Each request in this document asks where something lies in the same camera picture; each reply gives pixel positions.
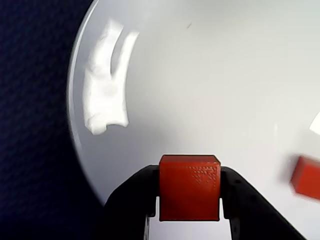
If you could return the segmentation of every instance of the orange cube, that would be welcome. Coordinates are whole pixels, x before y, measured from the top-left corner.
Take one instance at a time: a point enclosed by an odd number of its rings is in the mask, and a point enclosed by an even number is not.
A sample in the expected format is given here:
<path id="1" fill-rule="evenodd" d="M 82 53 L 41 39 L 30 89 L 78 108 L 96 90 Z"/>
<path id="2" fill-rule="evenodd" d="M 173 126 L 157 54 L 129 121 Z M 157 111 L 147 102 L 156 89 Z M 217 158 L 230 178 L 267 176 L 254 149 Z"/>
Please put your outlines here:
<path id="1" fill-rule="evenodd" d="M 219 221 L 220 171 L 213 155 L 164 155 L 160 221 Z"/>
<path id="2" fill-rule="evenodd" d="M 293 171 L 291 183 L 297 193 L 320 199 L 320 162 L 300 156 Z"/>

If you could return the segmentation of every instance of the dark blue fabric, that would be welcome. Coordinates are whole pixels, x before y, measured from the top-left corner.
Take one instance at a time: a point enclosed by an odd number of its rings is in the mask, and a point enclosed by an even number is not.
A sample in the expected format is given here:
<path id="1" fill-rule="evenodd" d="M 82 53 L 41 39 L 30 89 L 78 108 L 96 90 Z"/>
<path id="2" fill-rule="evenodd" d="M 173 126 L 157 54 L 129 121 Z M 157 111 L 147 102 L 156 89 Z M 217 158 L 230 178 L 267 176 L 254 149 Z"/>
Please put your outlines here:
<path id="1" fill-rule="evenodd" d="M 89 239 L 102 210 L 66 112 L 69 58 L 90 4 L 0 1 L 0 240 Z"/>

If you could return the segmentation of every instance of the navy background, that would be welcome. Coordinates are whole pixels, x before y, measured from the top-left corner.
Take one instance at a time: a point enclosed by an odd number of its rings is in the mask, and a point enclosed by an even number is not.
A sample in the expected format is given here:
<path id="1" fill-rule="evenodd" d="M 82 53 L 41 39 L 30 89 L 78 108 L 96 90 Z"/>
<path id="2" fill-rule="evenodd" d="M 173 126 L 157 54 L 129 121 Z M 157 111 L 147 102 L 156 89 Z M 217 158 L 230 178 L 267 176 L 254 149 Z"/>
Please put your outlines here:
<path id="1" fill-rule="evenodd" d="M 0 240 L 89 239 L 102 210 L 66 112 L 70 54 L 90 4 L 0 1 Z"/>

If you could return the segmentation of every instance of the white surface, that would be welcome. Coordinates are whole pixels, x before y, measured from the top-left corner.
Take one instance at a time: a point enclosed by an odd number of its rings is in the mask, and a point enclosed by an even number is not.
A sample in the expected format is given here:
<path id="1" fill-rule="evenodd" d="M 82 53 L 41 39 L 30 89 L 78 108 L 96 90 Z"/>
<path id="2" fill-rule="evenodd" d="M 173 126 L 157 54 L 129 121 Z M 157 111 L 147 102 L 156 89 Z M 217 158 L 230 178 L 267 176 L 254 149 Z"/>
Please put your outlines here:
<path id="1" fill-rule="evenodd" d="M 71 57 L 68 101 L 79 160 L 101 201 L 163 154 L 215 154 L 307 239 L 319 239 L 320 204 L 294 195 L 287 168 L 295 155 L 320 159 L 310 130 L 320 111 L 320 1 L 95 4 Z M 126 78 L 129 125 L 93 136 L 83 117 L 85 69 L 110 18 L 124 25 L 111 71 L 125 36 L 140 32 Z M 213 238 L 230 238 L 226 221 L 151 220 L 152 240 Z"/>

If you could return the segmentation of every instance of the blurred red block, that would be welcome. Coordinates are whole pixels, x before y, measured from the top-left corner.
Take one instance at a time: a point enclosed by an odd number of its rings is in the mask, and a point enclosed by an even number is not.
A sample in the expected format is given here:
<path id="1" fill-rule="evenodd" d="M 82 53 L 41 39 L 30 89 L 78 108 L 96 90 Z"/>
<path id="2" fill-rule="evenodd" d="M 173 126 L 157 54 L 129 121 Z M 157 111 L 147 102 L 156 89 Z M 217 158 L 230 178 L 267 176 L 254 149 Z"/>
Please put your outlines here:
<path id="1" fill-rule="evenodd" d="M 300 156 L 291 183 L 297 193 L 320 200 L 320 162 Z"/>
<path id="2" fill-rule="evenodd" d="M 213 155 L 164 155 L 160 221 L 219 221 L 220 171 Z"/>

